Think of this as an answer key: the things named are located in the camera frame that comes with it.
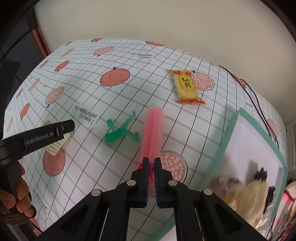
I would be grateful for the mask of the person's left hand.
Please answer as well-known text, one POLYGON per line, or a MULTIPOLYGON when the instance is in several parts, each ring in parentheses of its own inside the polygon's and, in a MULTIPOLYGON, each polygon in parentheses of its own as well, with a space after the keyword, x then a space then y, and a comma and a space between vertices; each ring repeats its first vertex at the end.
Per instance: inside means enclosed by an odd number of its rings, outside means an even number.
POLYGON ((12 204, 1 208, 4 221, 10 226, 23 225, 37 214, 29 187, 22 179, 24 172, 19 161, 1 167, 1 190, 13 196, 12 204))

